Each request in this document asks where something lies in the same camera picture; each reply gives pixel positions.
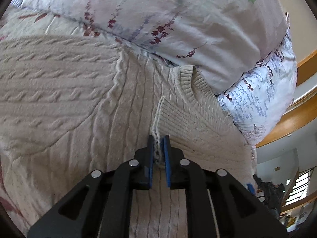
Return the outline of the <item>beige cable knit sweater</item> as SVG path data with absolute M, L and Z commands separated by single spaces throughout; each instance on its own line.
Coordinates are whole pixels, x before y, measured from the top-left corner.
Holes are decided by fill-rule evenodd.
M 202 168 L 252 183 L 251 147 L 194 66 L 168 68 L 114 41 L 1 42 L 1 203 L 26 234 L 94 169 L 130 160 L 148 136 Z

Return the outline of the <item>window with bars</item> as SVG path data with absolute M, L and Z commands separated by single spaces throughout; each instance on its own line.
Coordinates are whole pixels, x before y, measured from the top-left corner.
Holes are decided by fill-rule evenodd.
M 299 177 L 296 179 L 295 184 L 286 199 L 285 205 L 293 204 L 308 196 L 310 178 L 314 173 L 314 169 L 315 168 L 310 168 L 299 173 Z

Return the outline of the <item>wooden headboard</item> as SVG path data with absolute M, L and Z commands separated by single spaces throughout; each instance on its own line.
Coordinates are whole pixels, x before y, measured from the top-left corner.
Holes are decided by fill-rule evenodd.
M 316 74 L 316 51 L 298 63 L 297 86 L 301 86 Z M 301 95 L 287 109 L 280 122 L 257 148 L 275 142 L 304 127 L 316 118 L 316 86 Z

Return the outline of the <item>white pillow blue floral print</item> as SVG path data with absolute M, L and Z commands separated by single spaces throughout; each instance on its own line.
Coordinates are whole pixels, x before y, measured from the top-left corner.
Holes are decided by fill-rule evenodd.
M 251 145 L 261 142 L 293 101 L 297 62 L 290 30 L 267 58 L 218 96 L 224 111 Z

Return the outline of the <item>white floral pillow red sprigs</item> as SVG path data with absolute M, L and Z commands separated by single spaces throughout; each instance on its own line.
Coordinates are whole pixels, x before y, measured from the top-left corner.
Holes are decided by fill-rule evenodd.
M 90 23 L 178 66 L 195 65 L 215 94 L 268 56 L 287 29 L 279 0 L 23 0 Z

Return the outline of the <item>floral bed cover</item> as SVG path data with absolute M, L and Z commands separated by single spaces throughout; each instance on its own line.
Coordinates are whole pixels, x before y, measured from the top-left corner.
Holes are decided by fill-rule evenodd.
M 59 14 L 22 8 L 23 0 L 12 0 L 1 18 L 1 41 L 22 36 L 86 36 L 114 40 L 116 36 L 94 26 L 67 19 Z

